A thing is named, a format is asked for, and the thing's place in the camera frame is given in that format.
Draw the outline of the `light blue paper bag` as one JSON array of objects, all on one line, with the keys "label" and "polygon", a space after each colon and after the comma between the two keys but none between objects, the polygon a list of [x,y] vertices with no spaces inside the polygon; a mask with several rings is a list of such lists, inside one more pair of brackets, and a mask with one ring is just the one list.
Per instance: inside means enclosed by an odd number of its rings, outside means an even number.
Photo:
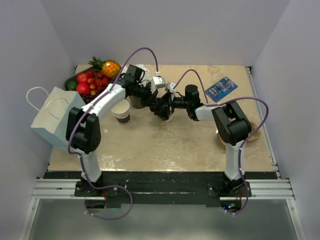
[{"label": "light blue paper bag", "polygon": [[[40,109],[29,100],[30,92],[35,89],[44,90],[47,95]],[[66,152],[68,150],[66,131],[69,111],[73,107],[80,109],[85,105],[80,94],[76,91],[66,91],[58,87],[54,87],[49,93],[43,87],[36,86],[27,91],[26,100],[38,111],[30,126],[31,129],[53,147]]]}]

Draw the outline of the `white paper coffee cup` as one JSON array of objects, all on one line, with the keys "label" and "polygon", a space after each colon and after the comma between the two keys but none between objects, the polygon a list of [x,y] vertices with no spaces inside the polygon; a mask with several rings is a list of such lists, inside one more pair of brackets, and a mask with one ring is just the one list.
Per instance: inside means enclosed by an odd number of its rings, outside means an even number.
[{"label": "white paper coffee cup", "polygon": [[170,112],[165,118],[164,118],[164,122],[169,122],[169,121],[171,121],[171,119],[173,118],[173,113],[172,112]]}]

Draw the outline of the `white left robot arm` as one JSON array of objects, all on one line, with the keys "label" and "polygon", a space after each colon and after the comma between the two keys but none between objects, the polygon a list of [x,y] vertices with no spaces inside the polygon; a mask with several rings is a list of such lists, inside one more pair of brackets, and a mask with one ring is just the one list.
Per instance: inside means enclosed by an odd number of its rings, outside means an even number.
[{"label": "white left robot arm", "polygon": [[87,181],[86,191],[99,196],[104,184],[99,181],[102,171],[98,164],[96,150],[101,142],[100,120],[112,108],[129,96],[138,98],[152,110],[160,108],[158,89],[166,86],[160,72],[156,72],[146,85],[141,84],[143,70],[130,65],[126,72],[117,75],[112,83],[92,102],[81,108],[73,107],[68,113],[66,126],[67,151],[77,155],[81,165],[81,177]]}]

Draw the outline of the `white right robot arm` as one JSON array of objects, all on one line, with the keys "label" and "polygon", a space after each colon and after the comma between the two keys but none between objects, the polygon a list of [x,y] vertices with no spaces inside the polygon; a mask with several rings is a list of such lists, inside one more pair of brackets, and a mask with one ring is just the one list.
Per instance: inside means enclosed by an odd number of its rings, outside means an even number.
[{"label": "white right robot arm", "polygon": [[226,167],[224,175],[228,181],[223,183],[223,192],[230,197],[240,190],[237,181],[245,175],[242,169],[245,140],[252,130],[251,123],[236,101],[224,106],[208,106],[201,102],[198,87],[189,84],[185,87],[185,95],[176,97],[175,84],[170,82],[165,86],[165,94],[161,97],[160,107],[155,111],[160,119],[169,121],[175,109],[185,109],[188,117],[196,122],[213,121],[218,135],[225,143]]}]

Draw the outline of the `metal straw holder tin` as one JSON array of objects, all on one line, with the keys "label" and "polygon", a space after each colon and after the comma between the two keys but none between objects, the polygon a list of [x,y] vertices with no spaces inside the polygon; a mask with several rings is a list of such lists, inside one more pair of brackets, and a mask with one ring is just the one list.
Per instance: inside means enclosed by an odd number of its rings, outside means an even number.
[{"label": "metal straw holder tin", "polygon": [[136,96],[130,96],[129,97],[130,104],[135,109],[143,109],[145,106],[143,104],[143,100]]}]

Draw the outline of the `stack of paper cups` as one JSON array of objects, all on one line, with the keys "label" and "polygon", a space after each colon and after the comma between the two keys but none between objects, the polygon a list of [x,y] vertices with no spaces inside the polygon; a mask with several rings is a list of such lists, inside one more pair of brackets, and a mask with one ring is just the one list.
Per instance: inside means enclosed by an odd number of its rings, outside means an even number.
[{"label": "stack of paper cups", "polygon": [[111,112],[116,120],[125,125],[130,121],[130,103],[127,100],[122,100],[117,103],[112,109]]}]

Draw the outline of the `blue card package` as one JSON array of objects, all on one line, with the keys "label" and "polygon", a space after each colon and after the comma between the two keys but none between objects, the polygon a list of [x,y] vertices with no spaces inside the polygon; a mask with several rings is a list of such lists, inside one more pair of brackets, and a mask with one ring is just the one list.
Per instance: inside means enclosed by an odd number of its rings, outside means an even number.
[{"label": "blue card package", "polygon": [[221,99],[226,97],[237,88],[238,85],[234,83],[230,78],[225,76],[214,85],[206,89],[204,92],[215,103],[218,103]]}]

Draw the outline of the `pineapple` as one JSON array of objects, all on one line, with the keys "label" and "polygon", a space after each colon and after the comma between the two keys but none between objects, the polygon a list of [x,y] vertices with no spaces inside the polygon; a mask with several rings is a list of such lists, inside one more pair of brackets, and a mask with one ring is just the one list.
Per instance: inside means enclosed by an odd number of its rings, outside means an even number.
[{"label": "pineapple", "polygon": [[101,60],[95,56],[92,57],[88,64],[111,79],[115,78],[121,70],[121,66],[117,62],[113,60]]}]

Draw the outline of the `dark purple grape bunch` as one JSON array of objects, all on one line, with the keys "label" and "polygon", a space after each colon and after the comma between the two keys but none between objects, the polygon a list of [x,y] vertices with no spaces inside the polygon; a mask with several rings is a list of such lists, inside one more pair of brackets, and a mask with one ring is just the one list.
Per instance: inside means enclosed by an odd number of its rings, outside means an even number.
[{"label": "dark purple grape bunch", "polygon": [[89,95],[80,94],[82,100],[88,104],[96,99],[108,86],[112,84],[111,80],[107,77],[92,81],[90,86],[91,92]]}]

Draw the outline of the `red apple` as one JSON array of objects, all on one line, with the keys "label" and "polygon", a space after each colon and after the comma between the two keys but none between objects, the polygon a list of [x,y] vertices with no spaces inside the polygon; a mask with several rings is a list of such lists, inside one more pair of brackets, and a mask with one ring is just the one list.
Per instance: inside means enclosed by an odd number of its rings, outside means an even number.
[{"label": "red apple", "polygon": [[78,84],[87,84],[88,83],[88,76],[85,72],[83,72],[83,73],[80,73],[77,75],[76,80],[77,80]]},{"label": "red apple", "polygon": [[89,95],[91,93],[91,88],[89,84],[82,82],[76,86],[76,91],[80,95]]}]

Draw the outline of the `grey fruit tray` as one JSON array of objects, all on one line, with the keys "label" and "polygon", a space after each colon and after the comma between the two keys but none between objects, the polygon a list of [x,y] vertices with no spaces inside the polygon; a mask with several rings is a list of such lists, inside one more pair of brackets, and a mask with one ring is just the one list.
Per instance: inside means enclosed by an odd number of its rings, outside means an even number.
[{"label": "grey fruit tray", "polygon": [[96,81],[98,79],[102,79],[102,78],[108,78],[107,76],[105,76],[103,73],[101,73],[100,71],[94,69],[93,67],[89,67],[87,69],[84,69],[82,71],[79,71],[78,73],[76,73],[74,76],[68,78],[65,82],[64,82],[64,89],[66,91],[68,91],[67,88],[67,84],[70,81],[75,81],[77,82],[77,75],[81,74],[81,73],[86,73],[88,80],[87,80],[87,84],[91,84],[91,82]]}]

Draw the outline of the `green lime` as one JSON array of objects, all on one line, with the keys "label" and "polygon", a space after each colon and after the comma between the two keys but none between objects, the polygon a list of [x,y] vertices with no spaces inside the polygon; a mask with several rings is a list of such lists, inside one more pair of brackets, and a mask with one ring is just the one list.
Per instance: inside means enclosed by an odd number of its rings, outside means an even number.
[{"label": "green lime", "polygon": [[69,81],[66,85],[67,91],[76,91],[78,83],[76,81]]}]

